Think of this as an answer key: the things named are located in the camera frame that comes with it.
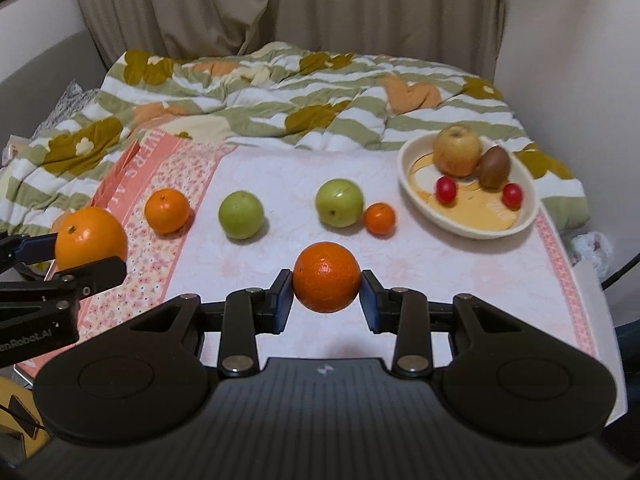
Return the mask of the large orange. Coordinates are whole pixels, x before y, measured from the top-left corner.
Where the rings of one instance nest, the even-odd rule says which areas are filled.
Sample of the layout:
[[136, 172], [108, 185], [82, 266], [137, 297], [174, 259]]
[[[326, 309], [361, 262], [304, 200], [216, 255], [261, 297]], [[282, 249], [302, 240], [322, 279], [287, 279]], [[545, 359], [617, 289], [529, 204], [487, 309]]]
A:
[[56, 225], [55, 233], [54, 258], [60, 271], [110, 257], [127, 259], [126, 232], [103, 208], [87, 207], [66, 214]]
[[319, 242], [297, 257], [293, 288], [308, 310], [334, 313], [347, 308], [360, 291], [361, 271], [354, 255], [344, 246]]

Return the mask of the small orange mandarin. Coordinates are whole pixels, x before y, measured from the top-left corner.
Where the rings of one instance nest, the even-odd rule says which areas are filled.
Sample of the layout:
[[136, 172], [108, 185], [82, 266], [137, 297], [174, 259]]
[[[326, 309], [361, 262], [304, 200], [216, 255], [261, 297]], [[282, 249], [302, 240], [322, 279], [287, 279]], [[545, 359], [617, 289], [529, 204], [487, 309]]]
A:
[[374, 236], [390, 235], [396, 226], [394, 208], [386, 203], [371, 204], [364, 212], [363, 224]]

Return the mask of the green apple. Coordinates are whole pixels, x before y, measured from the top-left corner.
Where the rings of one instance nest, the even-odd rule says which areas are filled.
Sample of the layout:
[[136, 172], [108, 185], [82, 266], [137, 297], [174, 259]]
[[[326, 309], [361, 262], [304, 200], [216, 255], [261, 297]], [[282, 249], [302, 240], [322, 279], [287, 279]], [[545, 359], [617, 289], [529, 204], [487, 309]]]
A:
[[229, 238], [248, 240], [262, 228], [265, 211], [262, 202], [253, 193], [235, 191], [221, 202], [218, 220]]
[[336, 178], [320, 186], [314, 204], [323, 224], [334, 229], [344, 229], [360, 221], [364, 197], [358, 184], [352, 180]]

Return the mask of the medium orange mandarin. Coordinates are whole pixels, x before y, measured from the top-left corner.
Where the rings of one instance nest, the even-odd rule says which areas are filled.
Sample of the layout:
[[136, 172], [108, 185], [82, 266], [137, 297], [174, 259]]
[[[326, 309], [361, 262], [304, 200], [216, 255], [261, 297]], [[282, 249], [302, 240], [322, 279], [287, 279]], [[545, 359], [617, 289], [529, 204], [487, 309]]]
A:
[[160, 235], [180, 230], [191, 215], [188, 199], [174, 188], [155, 191], [144, 206], [144, 216], [149, 227]]

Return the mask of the pink floral towel cloth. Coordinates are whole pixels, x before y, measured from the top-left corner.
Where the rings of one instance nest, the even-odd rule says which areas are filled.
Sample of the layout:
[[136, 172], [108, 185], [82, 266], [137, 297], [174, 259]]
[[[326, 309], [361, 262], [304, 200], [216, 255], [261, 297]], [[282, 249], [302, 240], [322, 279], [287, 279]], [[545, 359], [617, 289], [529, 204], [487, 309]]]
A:
[[[392, 206], [393, 234], [378, 238], [361, 226], [322, 226], [314, 196], [333, 178], [353, 180], [368, 202]], [[166, 235], [153, 231], [144, 216], [146, 201], [161, 188], [180, 191], [191, 207], [188, 222]], [[218, 209], [241, 190], [262, 202], [265, 221], [248, 240], [232, 240], [221, 229]], [[393, 152], [211, 146], [153, 132], [122, 170], [110, 209], [127, 232], [128, 275], [119, 287], [82, 303], [82, 338], [186, 292], [218, 301], [240, 288], [266, 288], [304, 248], [329, 240], [346, 247], [385, 287], [420, 290], [440, 302], [468, 292], [595, 356], [623, 378], [598, 280], [593, 270], [570, 264], [546, 214], [502, 240], [452, 235], [402, 194]]]

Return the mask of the white oval fruit bowl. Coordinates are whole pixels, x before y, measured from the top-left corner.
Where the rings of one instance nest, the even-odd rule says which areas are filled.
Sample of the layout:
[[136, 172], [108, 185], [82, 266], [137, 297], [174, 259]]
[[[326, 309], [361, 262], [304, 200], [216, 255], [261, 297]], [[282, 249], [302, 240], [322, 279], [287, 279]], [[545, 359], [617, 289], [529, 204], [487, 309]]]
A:
[[540, 200], [527, 168], [510, 155], [510, 172], [506, 182], [518, 186], [522, 200], [515, 208], [503, 203], [500, 190], [480, 185], [477, 174], [454, 178], [457, 194], [454, 201], [443, 204], [436, 193], [437, 181], [445, 174], [433, 162], [435, 133], [408, 141], [397, 159], [401, 189], [416, 209], [436, 226], [472, 240], [496, 240], [528, 229], [540, 209]]

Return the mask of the red cherry tomato left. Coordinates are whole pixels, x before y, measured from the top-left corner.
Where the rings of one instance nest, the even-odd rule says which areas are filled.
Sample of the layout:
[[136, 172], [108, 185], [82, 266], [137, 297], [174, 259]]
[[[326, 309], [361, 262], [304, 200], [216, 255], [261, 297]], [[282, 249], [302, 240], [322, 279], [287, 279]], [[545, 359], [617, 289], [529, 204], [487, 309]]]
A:
[[439, 203], [449, 206], [457, 199], [457, 183], [450, 177], [442, 176], [435, 184], [435, 195]]

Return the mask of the red cherry tomato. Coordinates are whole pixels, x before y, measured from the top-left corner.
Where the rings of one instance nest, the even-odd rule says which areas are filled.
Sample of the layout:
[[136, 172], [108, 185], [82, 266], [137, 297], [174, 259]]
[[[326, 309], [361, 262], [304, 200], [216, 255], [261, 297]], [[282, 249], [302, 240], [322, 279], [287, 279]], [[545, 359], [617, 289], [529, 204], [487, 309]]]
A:
[[442, 176], [435, 184], [435, 195], [439, 203], [449, 206], [457, 199], [457, 183], [450, 177]]
[[517, 183], [510, 182], [503, 187], [501, 199], [506, 208], [519, 210], [524, 200], [524, 192]]

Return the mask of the grey sofa backrest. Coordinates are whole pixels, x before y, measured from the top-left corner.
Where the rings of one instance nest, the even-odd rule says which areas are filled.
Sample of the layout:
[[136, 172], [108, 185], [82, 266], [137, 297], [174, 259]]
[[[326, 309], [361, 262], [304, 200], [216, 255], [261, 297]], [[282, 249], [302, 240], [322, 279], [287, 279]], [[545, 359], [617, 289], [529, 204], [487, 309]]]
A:
[[99, 88], [106, 68], [90, 32], [69, 36], [1, 83], [1, 147], [10, 136], [29, 138], [52, 112], [68, 84]]

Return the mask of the grey patterned pillow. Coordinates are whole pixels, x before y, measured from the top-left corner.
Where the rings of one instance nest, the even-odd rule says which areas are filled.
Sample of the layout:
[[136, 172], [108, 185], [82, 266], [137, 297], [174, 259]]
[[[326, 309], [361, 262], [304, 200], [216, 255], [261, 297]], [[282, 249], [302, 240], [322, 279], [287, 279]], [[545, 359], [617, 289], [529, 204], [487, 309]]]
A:
[[72, 80], [58, 98], [58, 102], [56, 102], [48, 117], [34, 131], [32, 140], [55, 128], [60, 122], [70, 119], [73, 114], [80, 112], [93, 100], [98, 92], [98, 88], [85, 90], [76, 80]]

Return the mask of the red cherry tomato right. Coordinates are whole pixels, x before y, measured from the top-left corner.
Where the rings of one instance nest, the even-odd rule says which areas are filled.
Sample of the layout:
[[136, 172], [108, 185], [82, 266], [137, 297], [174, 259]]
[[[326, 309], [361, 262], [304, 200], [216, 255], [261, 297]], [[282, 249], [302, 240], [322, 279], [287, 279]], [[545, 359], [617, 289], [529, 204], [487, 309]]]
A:
[[524, 192], [517, 183], [510, 182], [503, 187], [501, 199], [506, 208], [519, 210], [524, 200]]

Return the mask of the brown kiwi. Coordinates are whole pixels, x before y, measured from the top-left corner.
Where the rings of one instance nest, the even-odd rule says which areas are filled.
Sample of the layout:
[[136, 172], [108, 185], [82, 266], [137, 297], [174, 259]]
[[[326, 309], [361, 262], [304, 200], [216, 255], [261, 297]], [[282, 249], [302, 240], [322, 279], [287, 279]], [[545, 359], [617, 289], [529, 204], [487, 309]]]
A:
[[478, 182], [488, 190], [500, 190], [508, 182], [511, 172], [511, 159], [504, 148], [495, 145], [480, 159], [478, 164]]

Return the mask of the white crumpled plastic bag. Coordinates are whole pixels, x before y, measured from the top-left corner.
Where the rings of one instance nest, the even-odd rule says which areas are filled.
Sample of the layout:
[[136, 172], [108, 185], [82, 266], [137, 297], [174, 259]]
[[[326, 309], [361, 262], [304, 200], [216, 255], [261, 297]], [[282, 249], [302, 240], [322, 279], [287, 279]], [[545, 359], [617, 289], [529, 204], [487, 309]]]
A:
[[574, 263], [589, 263], [599, 280], [605, 280], [610, 270], [612, 246], [603, 233], [591, 231], [575, 235], [568, 247]]

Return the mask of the green striped floral quilt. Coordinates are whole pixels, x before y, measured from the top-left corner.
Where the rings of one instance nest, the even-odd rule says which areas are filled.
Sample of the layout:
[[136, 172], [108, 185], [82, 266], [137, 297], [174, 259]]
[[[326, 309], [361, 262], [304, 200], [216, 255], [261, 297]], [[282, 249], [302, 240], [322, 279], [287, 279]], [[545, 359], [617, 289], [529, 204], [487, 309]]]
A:
[[64, 212], [89, 205], [126, 149], [156, 129], [211, 144], [396, 151], [453, 124], [513, 152], [559, 230], [587, 223], [582, 182], [538, 148], [490, 81], [442, 63], [272, 42], [189, 61], [125, 52], [86, 105], [2, 169], [1, 229], [49, 232]]

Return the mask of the beige curtain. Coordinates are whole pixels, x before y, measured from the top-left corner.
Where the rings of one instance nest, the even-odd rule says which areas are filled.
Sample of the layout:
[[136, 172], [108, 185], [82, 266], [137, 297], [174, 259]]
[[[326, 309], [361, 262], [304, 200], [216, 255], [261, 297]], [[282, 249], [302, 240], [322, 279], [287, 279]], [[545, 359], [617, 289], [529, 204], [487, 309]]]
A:
[[271, 41], [406, 56], [491, 77], [504, 0], [78, 0], [107, 63], [131, 49], [172, 58], [243, 55]]

